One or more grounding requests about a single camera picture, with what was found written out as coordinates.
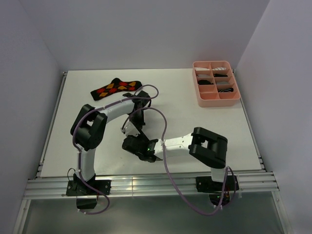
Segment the black orange argyle sock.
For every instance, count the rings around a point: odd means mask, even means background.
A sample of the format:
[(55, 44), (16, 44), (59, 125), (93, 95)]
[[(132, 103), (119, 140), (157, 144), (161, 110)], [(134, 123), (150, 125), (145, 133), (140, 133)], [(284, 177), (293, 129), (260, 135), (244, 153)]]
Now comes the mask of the black orange argyle sock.
[(119, 92), (132, 92), (142, 87), (140, 81), (122, 81), (119, 78), (114, 78), (109, 84), (95, 89), (90, 92), (94, 101), (101, 100)]

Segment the black white-striped sock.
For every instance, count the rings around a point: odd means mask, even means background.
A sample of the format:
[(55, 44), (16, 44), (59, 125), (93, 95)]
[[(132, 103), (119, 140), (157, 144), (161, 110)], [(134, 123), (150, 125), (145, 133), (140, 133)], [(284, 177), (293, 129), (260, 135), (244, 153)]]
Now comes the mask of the black white-striped sock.
[(227, 88), (227, 89), (219, 89), (219, 93), (232, 93), (234, 91), (234, 88)]

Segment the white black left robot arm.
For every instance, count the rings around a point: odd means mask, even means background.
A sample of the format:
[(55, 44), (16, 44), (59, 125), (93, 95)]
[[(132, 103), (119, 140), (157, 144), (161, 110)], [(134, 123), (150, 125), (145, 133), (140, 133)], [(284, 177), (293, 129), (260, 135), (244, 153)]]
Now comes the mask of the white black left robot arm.
[(129, 116), (126, 125), (122, 127), (122, 132), (126, 135), (122, 149), (142, 161), (156, 161), (156, 156), (148, 151), (150, 140), (142, 131), (145, 125), (142, 108), (146, 106), (151, 106), (151, 97), (140, 91), (134, 95), (126, 93), (120, 101), (108, 107), (95, 108), (85, 104), (81, 108), (70, 134), (73, 136), (73, 145), (78, 149), (78, 168), (73, 180), (84, 195), (91, 194), (95, 188), (95, 150), (103, 139), (106, 124), (119, 116)]

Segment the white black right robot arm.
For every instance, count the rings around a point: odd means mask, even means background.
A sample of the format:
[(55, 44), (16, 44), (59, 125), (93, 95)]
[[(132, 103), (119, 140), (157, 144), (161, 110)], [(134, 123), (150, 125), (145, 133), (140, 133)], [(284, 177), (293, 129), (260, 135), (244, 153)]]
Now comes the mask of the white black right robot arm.
[(211, 185), (222, 190), (227, 184), (225, 176), (228, 139), (201, 127), (192, 133), (171, 139), (149, 140), (135, 126), (123, 127), (126, 138), (122, 149), (136, 155), (140, 160), (154, 163), (169, 157), (191, 155), (211, 168)]

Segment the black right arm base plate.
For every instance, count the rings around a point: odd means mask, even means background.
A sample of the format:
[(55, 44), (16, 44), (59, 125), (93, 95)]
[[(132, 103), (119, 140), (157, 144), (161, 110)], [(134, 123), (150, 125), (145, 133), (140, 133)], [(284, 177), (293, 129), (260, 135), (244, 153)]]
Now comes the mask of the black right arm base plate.
[[(196, 189), (200, 193), (221, 193), (223, 182), (212, 181), (211, 176), (198, 176), (195, 178)], [(227, 175), (225, 191), (238, 191), (239, 184), (237, 177)]]

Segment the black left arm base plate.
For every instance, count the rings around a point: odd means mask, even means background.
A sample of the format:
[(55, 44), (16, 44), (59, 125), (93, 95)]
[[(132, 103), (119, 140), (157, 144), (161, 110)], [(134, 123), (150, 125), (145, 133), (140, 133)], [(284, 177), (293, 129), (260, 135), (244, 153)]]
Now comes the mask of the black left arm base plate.
[[(95, 180), (91, 185), (97, 191), (101, 191), (105, 195), (110, 194), (111, 180)], [(97, 191), (85, 186), (83, 183), (70, 180), (66, 189), (66, 196), (87, 196), (100, 195)]]

